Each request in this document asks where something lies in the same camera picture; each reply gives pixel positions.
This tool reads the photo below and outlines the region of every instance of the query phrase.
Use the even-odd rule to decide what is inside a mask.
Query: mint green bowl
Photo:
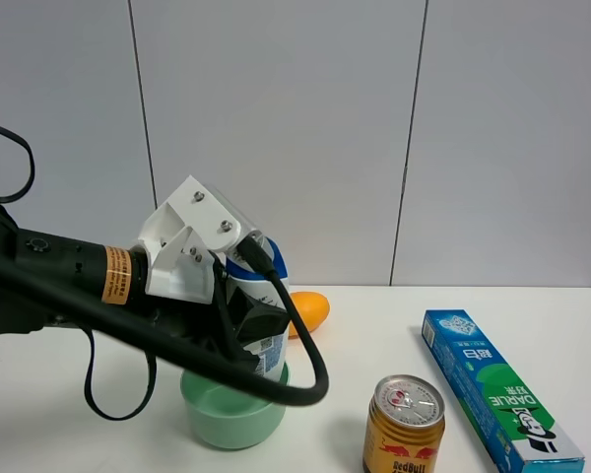
[[[289,382],[283,367],[280,383]],[[181,376],[190,428],[203,441],[224,449],[248,448],[270,436],[285,416],[286,406],[267,402],[217,384],[193,372]]]

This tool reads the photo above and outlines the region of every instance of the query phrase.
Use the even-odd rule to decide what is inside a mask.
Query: white tabletop
[[[309,289],[331,303],[314,333],[330,373],[328,396],[288,409],[268,440],[236,452],[190,435],[179,369],[161,364],[149,407],[134,420],[110,423],[83,399],[89,357],[83,333],[1,336],[0,472],[361,472],[367,403],[379,379],[393,373],[420,376],[444,396],[447,425],[436,472],[496,472],[420,337],[427,308],[465,308],[585,452],[591,472],[591,289]],[[298,341],[290,342],[287,360],[293,384],[312,381]],[[100,406],[127,413],[145,385],[143,355],[99,336]]]

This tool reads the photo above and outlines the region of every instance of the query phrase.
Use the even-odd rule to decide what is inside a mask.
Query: darlie toothpaste box
[[[582,452],[464,310],[428,310],[423,338],[500,472],[582,472]]]

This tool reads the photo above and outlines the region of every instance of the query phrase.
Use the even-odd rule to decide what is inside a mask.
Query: blue and green box
[[[466,311],[428,310],[423,338],[500,472],[582,472],[582,452]]]

